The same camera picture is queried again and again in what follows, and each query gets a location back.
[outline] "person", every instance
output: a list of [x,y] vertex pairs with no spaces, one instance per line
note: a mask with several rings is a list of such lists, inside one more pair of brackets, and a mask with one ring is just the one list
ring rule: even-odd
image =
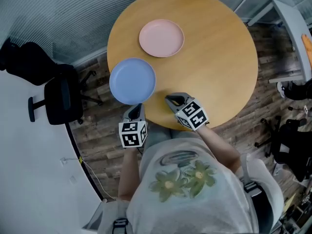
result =
[[292,100],[304,100],[312,98],[312,79],[303,85],[297,85],[294,82],[278,82],[277,90],[283,98],[287,97]]
[[[207,126],[180,132],[150,123],[140,167],[137,154],[125,150],[118,199],[105,204],[98,233],[115,233],[118,218],[129,222],[128,234],[259,233],[240,153]],[[274,225],[281,189],[260,159],[248,159],[247,167],[268,197]]]

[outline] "black office chair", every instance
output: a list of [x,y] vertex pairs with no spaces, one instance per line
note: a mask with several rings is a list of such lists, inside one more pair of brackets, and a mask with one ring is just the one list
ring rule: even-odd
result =
[[90,71],[79,82],[72,65],[54,63],[36,43],[28,42],[18,47],[7,39],[0,49],[0,70],[5,69],[34,85],[48,82],[44,87],[44,100],[33,103],[32,97],[28,99],[31,122],[35,122],[34,110],[45,105],[50,124],[60,125],[74,120],[82,124],[82,99],[103,104],[101,100],[80,94],[87,79],[96,75],[95,71]]
[[[279,127],[281,116],[276,116],[275,119],[277,124],[274,129],[265,119],[261,119],[261,123],[264,123],[270,131],[271,137],[261,144],[256,142],[254,146],[259,148],[271,143],[270,150],[265,156],[269,157],[273,154],[278,164],[287,164],[297,180],[301,182],[312,174],[312,132],[298,131],[298,127],[307,123],[305,118],[301,120],[288,119],[286,124],[281,127]],[[288,147],[289,152],[281,152],[281,144]]]

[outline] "white wall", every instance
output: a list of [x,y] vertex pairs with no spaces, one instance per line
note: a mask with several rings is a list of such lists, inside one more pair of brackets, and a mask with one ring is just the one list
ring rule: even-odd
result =
[[30,122],[30,96],[43,99],[43,86],[0,71],[0,233],[80,233],[100,199],[77,160],[60,162],[77,158],[65,125],[50,125],[44,106]]

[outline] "orange object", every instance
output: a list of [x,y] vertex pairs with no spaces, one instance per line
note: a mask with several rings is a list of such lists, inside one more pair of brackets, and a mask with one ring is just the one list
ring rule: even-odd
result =
[[301,36],[304,47],[306,48],[307,54],[308,54],[308,58],[309,58],[309,62],[310,62],[310,66],[312,69],[312,42],[311,40],[307,37],[307,35],[302,35]]

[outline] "floor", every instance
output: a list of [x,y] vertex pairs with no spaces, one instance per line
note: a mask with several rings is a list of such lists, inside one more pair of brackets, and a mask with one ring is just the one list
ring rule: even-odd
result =
[[[231,143],[242,154],[249,153],[253,157],[262,159],[270,172],[273,171],[273,157],[266,158],[264,153],[269,145],[259,149],[254,147],[255,142],[262,142],[269,137],[261,118],[274,120],[274,116],[281,115],[283,122],[288,118],[300,119],[305,114],[300,111],[289,111],[288,107],[312,107],[312,102],[292,101],[282,98],[276,89],[276,84],[268,84],[268,79],[284,71],[296,72],[299,69],[298,59],[292,49],[292,44],[283,27],[270,28],[256,24],[248,28],[258,54],[258,81],[254,93],[244,109],[233,119],[214,128],[219,135]],[[92,167],[100,179],[104,189],[111,195],[117,196],[118,182],[124,150],[118,136],[118,123],[128,106],[114,99],[109,89],[109,71],[106,54],[90,60],[79,67],[80,77],[89,70],[95,70],[97,75],[91,77],[84,91],[85,95],[100,98],[104,104],[97,106],[92,102],[84,102],[84,123],[70,124],[80,154]],[[301,127],[300,131],[311,131],[312,121]],[[104,197],[107,195],[100,188],[93,175],[99,190]],[[275,177],[282,188],[284,198],[291,197],[303,187],[293,181],[293,175],[282,171]]]

